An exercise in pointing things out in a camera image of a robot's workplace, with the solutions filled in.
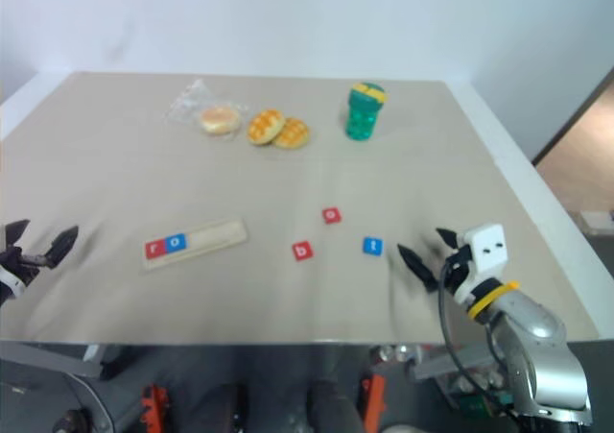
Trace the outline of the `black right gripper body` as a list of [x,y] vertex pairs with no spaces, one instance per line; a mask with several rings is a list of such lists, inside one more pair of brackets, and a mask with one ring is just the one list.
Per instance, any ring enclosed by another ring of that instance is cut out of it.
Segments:
[[468,245],[448,256],[441,268],[439,279],[447,292],[456,292],[469,275],[469,262],[473,259]]

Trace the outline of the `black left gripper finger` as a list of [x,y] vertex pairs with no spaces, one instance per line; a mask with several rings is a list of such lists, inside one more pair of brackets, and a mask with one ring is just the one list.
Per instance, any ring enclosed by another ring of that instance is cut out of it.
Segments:
[[29,219],[23,219],[3,225],[2,234],[4,238],[2,241],[2,248],[6,249],[8,246],[14,245],[21,238],[29,224]]
[[79,227],[73,226],[62,231],[53,241],[45,254],[46,267],[56,268],[72,250],[79,234]]

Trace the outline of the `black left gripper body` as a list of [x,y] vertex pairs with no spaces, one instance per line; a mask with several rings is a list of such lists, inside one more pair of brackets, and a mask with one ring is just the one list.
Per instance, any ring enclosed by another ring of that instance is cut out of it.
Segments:
[[44,255],[23,254],[21,248],[9,246],[1,252],[1,266],[19,279],[35,279],[50,264]]

